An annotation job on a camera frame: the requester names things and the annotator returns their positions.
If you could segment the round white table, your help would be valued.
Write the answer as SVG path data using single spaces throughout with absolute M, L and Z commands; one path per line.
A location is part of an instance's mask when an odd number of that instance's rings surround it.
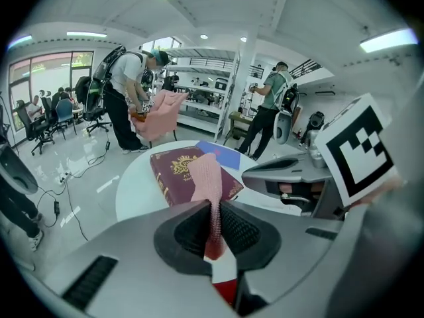
M 196 140 L 181 140 L 161 144 L 136 158 L 125 170 L 118 184 L 115 209 L 118 221 L 124 221 L 168 207 L 168 203 L 150 167 L 150 156 L 168 150 L 194 146 Z M 269 211 L 299 216 L 301 210 L 294 205 L 285 205 L 279 199 L 244 188 L 234 197 L 235 201 L 260 207 Z

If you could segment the pink chair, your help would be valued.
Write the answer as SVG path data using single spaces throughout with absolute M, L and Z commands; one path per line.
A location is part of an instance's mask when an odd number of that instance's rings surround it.
M 175 131 L 178 113 L 188 95 L 189 93 L 176 93 L 163 89 L 152 98 L 154 104 L 143 116 L 137 115 L 135 106 L 131 105 L 129 114 L 136 133 L 146 140 L 150 147 L 153 141 L 167 133 L 173 133 L 177 140 Z

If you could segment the blue chair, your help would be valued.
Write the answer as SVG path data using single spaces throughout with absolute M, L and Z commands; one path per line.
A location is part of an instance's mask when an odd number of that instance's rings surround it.
M 64 128 L 68 122 L 72 122 L 74 133 L 76 132 L 76 122 L 73 114 L 73 104 L 69 99 L 61 99 L 56 106 L 56 114 L 58 118 L 58 129 L 62 133 L 63 139 L 66 140 Z

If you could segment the white shelving rack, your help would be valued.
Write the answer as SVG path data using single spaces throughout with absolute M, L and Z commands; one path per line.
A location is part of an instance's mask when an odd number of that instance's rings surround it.
M 220 139 L 231 104 L 239 53 L 209 47 L 179 47 L 167 50 L 168 75 L 176 74 L 178 93 L 187 93 L 178 113 L 178 123 L 211 133 Z

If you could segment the blue booklet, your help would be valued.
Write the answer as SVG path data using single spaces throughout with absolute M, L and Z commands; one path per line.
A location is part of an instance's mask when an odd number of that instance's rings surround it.
M 240 169 L 240 154 L 237 151 L 207 141 L 199 141 L 195 146 L 205 154 L 214 154 L 220 165 L 234 170 Z

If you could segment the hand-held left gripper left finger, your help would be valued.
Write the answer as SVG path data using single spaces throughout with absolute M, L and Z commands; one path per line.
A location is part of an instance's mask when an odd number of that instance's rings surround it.
M 67 316 L 239 318 L 213 287 L 210 263 L 175 238 L 177 219 L 208 212 L 196 201 L 118 222 L 73 251 L 44 283 Z

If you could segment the black office chair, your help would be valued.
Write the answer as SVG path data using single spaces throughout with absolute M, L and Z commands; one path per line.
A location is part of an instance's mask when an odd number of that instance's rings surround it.
M 24 125 L 26 139 L 28 141 L 36 142 L 36 146 L 31 150 L 31 154 L 34 156 L 35 151 L 38 150 L 39 154 L 42 155 L 43 145 L 49 142 L 55 144 L 55 141 L 52 134 L 48 132 L 49 123 L 43 117 L 32 121 L 27 113 L 27 105 L 29 105 L 29 103 L 24 103 L 23 100 L 18 100 L 15 111 Z
M 75 86 L 77 102 L 83 105 L 83 119 L 89 123 L 86 127 L 88 136 L 91 136 L 95 129 L 103 129 L 107 133 L 112 126 L 111 122 L 102 121 L 106 114 L 102 91 L 101 82 L 89 76 L 81 77 Z

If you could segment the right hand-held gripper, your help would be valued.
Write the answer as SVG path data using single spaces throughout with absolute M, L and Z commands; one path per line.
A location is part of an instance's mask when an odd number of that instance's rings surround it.
M 369 94 L 351 101 L 319 131 L 311 131 L 303 154 L 273 159 L 242 173 L 242 180 L 276 182 L 280 201 L 299 207 L 302 215 L 342 217 L 380 189 L 396 169 L 380 134 L 388 124 Z M 280 183 L 324 182 L 320 195 L 282 193 Z

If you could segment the green table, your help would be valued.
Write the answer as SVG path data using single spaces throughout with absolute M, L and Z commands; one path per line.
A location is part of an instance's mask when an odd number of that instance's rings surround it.
M 241 123 L 242 125 L 247 125 L 248 127 L 253 122 L 252 117 L 248 117 L 246 115 L 243 115 L 242 113 L 238 111 L 233 111 L 229 115 L 230 120 L 230 129 L 228 133 L 226 134 L 226 139 L 232 138 L 241 138 L 245 137 L 247 135 L 248 129 L 244 129 L 236 125 L 236 123 Z

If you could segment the grey backpack shell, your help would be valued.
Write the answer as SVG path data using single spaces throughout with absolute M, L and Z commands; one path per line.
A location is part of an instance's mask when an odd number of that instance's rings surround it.
M 284 85 L 276 100 L 278 114 L 274 119 L 273 135 L 278 144 L 285 144 L 292 131 L 293 114 L 299 103 L 297 84 Z
M 35 177 L 8 144 L 0 145 L 0 176 L 21 194 L 38 191 Z

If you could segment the person's red trousers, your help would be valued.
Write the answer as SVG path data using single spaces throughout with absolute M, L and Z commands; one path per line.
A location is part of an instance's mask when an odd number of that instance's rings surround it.
M 213 287 L 216 289 L 218 294 L 224 299 L 224 301 L 234 309 L 238 289 L 237 279 L 213 283 Z

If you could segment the long ceiling light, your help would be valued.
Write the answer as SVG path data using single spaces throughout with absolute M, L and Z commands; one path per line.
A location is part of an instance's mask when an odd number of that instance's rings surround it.
M 94 38 L 106 38 L 107 34 L 98 32 L 84 32 L 84 31 L 68 31 L 67 36 L 80 36 L 80 37 L 94 37 Z
M 20 45 L 24 42 L 31 41 L 31 40 L 32 40 L 31 34 L 26 35 L 26 36 L 22 36 L 20 38 L 16 38 L 8 44 L 7 49 L 10 50 L 11 48 L 16 47 L 17 45 Z
M 403 28 L 364 40 L 360 43 L 360 47 L 366 53 L 371 53 L 387 48 L 418 43 L 415 33 L 410 28 Z

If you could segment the dark red hardcover book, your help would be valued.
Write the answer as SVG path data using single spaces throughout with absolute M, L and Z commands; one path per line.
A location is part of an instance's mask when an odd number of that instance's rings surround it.
M 188 164 L 204 154 L 196 146 L 189 146 L 150 156 L 152 171 L 170 207 L 191 201 L 195 186 Z M 224 170 L 222 165 L 220 167 L 223 191 L 221 201 L 228 201 L 240 193 L 244 186 Z

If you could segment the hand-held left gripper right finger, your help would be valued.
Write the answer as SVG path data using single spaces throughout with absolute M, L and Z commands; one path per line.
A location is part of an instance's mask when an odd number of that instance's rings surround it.
M 219 318 L 348 318 L 353 216 L 297 217 L 221 204 L 221 229 L 237 262 L 235 304 Z

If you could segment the person's right hand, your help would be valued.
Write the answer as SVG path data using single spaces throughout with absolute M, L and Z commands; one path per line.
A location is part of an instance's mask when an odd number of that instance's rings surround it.
M 282 193 L 285 194 L 294 194 L 294 195 L 300 195 L 303 197 L 306 197 L 307 195 L 320 195 L 323 187 L 324 182 L 316 182 L 316 183 L 280 183 L 279 189 Z

